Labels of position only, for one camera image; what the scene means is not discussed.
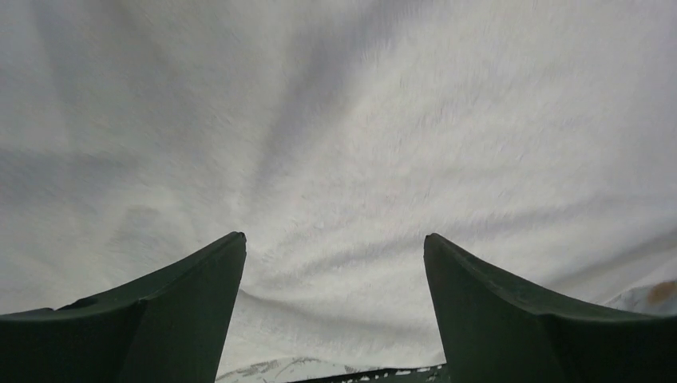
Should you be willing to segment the white fluffy towel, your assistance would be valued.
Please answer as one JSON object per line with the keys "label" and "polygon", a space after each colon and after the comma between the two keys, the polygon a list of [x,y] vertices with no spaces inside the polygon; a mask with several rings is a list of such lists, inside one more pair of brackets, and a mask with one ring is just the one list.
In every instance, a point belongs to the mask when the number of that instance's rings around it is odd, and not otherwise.
{"label": "white fluffy towel", "polygon": [[3,313],[232,231],[221,373],[442,362],[431,233],[588,302],[675,279],[675,2],[2,2]]}

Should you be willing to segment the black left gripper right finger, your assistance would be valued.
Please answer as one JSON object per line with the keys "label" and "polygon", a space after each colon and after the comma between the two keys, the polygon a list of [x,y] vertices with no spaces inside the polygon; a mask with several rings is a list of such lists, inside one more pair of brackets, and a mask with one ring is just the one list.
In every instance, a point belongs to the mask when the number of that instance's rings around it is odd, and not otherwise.
{"label": "black left gripper right finger", "polygon": [[424,263],[452,382],[676,379],[673,316],[570,298],[437,234],[425,238]]}

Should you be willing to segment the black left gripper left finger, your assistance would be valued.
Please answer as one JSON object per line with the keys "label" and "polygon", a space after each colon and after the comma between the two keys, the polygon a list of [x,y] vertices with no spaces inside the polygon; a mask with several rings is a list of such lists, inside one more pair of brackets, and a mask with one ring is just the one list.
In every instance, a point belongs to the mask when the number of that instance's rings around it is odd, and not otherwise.
{"label": "black left gripper left finger", "polygon": [[59,309],[1,317],[4,382],[213,382],[246,259],[232,232]]}

